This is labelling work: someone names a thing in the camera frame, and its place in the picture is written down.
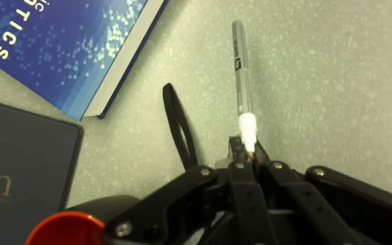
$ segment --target blue book cover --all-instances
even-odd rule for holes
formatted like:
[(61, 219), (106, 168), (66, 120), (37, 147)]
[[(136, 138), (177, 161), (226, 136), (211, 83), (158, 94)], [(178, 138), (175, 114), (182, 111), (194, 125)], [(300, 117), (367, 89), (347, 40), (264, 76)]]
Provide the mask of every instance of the blue book cover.
[[(116, 57), (134, 56), (135, 50), (122, 50), (147, 5), (148, 0), (0, 0), (0, 68), (81, 120)], [(152, 22), (158, 10), (143, 21)], [(132, 49), (150, 26), (143, 25)]]

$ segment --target gray speckled surface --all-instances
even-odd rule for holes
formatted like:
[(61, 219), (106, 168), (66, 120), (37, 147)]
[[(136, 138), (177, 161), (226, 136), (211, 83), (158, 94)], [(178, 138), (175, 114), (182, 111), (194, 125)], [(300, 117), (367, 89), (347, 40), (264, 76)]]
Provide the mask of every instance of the gray speckled surface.
[[(183, 172), (162, 104), (171, 82), (213, 166), (238, 132), (231, 22), (244, 22), (259, 139), (392, 191), (392, 1), (170, 0), (107, 117), (85, 118), (69, 205), (144, 197)], [(0, 102), (66, 116), (0, 71)]]

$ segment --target pen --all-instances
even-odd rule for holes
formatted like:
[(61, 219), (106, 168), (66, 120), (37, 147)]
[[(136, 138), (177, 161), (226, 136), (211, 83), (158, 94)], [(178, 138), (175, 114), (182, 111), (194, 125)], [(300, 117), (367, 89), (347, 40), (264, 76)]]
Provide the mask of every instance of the pen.
[(257, 121), (252, 113), (249, 93), (249, 58), (247, 56), (244, 26), (240, 20), (232, 23), (232, 37), (234, 46), (235, 81), (237, 86), (238, 126), (241, 143), (251, 158), (255, 152), (257, 142)]

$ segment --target screw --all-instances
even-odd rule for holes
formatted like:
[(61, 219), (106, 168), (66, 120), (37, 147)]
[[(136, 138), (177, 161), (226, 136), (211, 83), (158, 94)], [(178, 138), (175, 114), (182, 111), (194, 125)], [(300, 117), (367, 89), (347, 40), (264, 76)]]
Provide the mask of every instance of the screw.
[(282, 163), (273, 163), (273, 166), (277, 169), (282, 169)]
[(210, 174), (210, 171), (209, 171), (208, 169), (204, 168), (204, 169), (202, 169), (202, 170), (200, 171), (200, 173), (201, 173), (202, 175), (204, 175), (204, 176), (207, 176), (207, 175)]
[(124, 237), (129, 235), (132, 231), (132, 225), (128, 221), (125, 223), (122, 223), (116, 227), (116, 236), (118, 237)]
[(314, 169), (314, 174), (317, 174), (319, 176), (323, 176), (323, 175), (325, 175), (325, 171), (323, 171), (322, 169), (316, 168), (316, 169)]

